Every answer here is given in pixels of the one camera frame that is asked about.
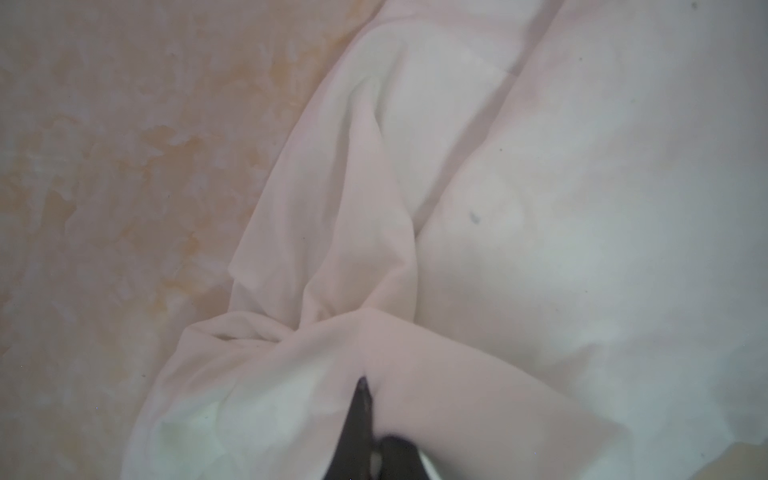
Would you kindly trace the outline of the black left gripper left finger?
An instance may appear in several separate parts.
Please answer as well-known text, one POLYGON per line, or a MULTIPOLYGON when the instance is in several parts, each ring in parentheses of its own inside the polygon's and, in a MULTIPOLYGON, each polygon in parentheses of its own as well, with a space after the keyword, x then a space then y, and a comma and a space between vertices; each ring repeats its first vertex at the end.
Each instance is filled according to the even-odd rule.
POLYGON ((370 480, 374 444, 373 400, 367 379, 361 377, 323 479, 370 480))

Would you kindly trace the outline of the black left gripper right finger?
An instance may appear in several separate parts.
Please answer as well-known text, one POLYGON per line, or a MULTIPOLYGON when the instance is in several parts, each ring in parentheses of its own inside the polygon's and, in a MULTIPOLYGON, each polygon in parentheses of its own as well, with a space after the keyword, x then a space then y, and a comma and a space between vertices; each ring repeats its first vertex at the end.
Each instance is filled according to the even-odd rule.
POLYGON ((387 436, 379 442, 379 480, 429 480, 418 448, 410 441, 387 436))

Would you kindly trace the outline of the white t-shirt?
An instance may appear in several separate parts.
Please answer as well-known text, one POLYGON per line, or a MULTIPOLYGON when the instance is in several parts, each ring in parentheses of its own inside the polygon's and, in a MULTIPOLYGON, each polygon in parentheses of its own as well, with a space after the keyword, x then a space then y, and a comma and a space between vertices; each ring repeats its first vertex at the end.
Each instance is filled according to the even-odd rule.
POLYGON ((767 438, 767 5, 388 1, 316 90, 124 479, 319 479, 353 391, 437 479, 767 438))

